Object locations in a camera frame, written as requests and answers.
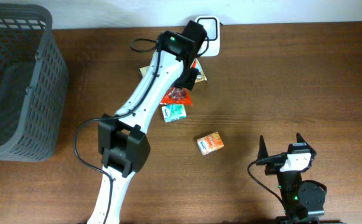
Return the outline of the red snack bag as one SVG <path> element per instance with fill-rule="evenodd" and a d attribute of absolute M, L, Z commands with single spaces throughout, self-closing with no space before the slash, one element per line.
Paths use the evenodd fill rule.
<path fill-rule="evenodd" d="M 160 103 L 162 105 L 193 105 L 189 91 L 175 86 L 168 89 Z"/>

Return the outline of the teal tissue pack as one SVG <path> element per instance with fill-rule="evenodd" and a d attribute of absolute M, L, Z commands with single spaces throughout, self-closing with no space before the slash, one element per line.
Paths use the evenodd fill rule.
<path fill-rule="evenodd" d="M 162 107 L 162 114 L 166 123 L 187 117 L 184 105 L 165 105 Z"/>

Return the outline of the beige wet wipes pack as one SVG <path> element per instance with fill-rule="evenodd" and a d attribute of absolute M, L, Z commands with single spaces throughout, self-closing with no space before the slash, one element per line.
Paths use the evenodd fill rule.
<path fill-rule="evenodd" d="M 141 77 L 144 77 L 145 74 L 147 73 L 148 69 L 150 68 L 150 66 L 146 66 L 146 67 L 141 67 L 138 69 L 139 74 L 141 75 Z M 195 79 L 195 83 L 198 82 L 202 82 L 202 81 L 207 81 L 207 77 L 204 74 L 204 71 L 202 69 L 202 66 L 200 65 L 200 62 L 198 61 L 198 59 L 195 59 L 193 64 L 192 64 L 192 68 L 196 68 L 198 70 L 198 75 Z"/>

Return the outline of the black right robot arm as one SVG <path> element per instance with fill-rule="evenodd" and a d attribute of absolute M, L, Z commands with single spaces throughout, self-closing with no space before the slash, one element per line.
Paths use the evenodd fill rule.
<path fill-rule="evenodd" d="M 259 139 L 256 166 L 264 166 L 266 175 L 277 177 L 284 215 L 276 217 L 276 223 L 319 223 L 324 215 L 323 205 L 327 187 L 314 180 L 303 180 L 302 173 L 308 171 L 317 155 L 300 133 L 296 142 L 289 144 L 287 152 L 270 156 L 264 141 Z"/>

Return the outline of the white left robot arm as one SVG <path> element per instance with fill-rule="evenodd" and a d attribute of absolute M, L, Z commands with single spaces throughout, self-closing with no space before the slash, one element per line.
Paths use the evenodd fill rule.
<path fill-rule="evenodd" d="M 147 130 L 169 88 L 191 90 L 198 75 L 192 67 L 208 34 L 203 25 L 189 21 L 182 33 L 162 32 L 155 41 L 149 69 L 127 102 L 98 123 L 98 152 L 102 173 L 100 191 L 88 223 L 119 223 L 129 183 L 149 157 Z"/>

